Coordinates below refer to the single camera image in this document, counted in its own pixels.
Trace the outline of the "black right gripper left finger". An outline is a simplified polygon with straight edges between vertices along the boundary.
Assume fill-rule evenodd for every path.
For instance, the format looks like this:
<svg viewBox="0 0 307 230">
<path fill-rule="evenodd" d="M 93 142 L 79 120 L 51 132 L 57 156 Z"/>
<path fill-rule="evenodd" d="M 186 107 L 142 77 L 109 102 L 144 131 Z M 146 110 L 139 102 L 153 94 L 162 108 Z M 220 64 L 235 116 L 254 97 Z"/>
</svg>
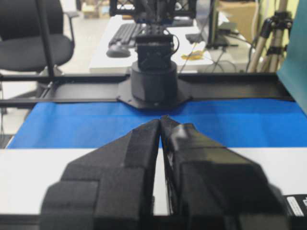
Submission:
<svg viewBox="0 0 307 230">
<path fill-rule="evenodd" d="M 43 230 L 138 230 L 152 213 L 160 121 L 69 162 L 41 207 Z"/>
</svg>

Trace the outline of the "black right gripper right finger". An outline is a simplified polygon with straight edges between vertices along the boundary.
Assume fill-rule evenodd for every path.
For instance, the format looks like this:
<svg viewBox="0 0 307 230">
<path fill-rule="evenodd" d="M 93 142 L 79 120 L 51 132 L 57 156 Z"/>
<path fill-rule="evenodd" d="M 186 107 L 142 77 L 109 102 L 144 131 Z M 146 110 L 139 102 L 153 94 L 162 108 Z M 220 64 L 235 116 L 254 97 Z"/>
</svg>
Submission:
<svg viewBox="0 0 307 230">
<path fill-rule="evenodd" d="M 190 230 L 288 230 L 280 190 L 262 167 L 191 123 L 161 117 L 172 208 Z"/>
</svg>

